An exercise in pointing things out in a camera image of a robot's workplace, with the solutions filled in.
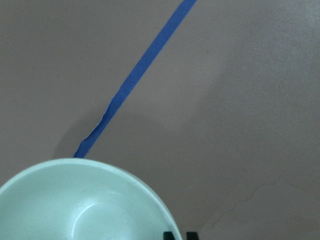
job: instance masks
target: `bowl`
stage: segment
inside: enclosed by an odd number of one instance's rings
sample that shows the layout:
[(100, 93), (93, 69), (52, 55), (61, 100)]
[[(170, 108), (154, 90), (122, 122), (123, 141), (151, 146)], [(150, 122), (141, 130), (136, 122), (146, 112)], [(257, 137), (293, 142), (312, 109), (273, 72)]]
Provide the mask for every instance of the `bowl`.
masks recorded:
[(4, 240), (161, 240), (177, 225), (134, 175), (79, 158), (32, 166), (0, 188)]

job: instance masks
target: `blue painter's tape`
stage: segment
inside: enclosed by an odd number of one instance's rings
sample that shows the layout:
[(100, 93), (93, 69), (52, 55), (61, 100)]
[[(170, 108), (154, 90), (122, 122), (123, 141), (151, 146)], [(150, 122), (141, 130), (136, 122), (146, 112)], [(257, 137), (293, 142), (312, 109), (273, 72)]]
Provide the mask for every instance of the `blue painter's tape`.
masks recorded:
[(169, 38), (172, 36), (179, 24), (183, 21), (196, 1), (197, 0), (184, 0), (174, 11), (168, 22), (153, 40), (149, 48), (145, 51), (141, 59), (135, 65), (116, 95), (111, 100), (99, 124), (95, 127), (91, 134), (80, 143), (79, 148), (73, 155), (74, 158), (84, 158), (86, 156), (110, 120), (124, 103), (130, 92), (147, 71), (148, 67), (157, 57), (158, 53), (167, 43)]

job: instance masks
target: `floor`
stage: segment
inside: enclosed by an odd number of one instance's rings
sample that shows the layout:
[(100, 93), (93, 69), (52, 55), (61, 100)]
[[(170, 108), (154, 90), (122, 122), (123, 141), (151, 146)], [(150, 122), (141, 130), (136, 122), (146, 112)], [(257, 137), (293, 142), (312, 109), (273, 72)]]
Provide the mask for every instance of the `floor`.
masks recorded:
[[(0, 185), (73, 155), (180, 0), (0, 2)], [(198, 0), (87, 155), (200, 240), (320, 237), (320, 1)]]

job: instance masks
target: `light green bowl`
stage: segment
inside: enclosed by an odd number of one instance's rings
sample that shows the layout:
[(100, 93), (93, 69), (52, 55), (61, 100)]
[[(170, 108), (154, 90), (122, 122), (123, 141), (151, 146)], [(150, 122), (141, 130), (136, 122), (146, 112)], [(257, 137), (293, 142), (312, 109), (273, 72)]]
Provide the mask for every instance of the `light green bowl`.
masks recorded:
[(3, 240), (161, 240), (166, 231), (182, 240), (158, 195), (101, 162), (43, 162), (0, 188)]

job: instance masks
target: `gray floor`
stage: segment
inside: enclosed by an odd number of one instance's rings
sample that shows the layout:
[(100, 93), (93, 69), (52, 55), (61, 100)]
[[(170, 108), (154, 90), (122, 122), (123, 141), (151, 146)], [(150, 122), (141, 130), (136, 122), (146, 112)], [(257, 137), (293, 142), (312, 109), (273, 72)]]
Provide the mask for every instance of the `gray floor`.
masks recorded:
[[(0, 2), (0, 185), (72, 156), (179, 3)], [(200, 240), (319, 239), (319, 65), (320, 1), (198, 0), (87, 158)]]

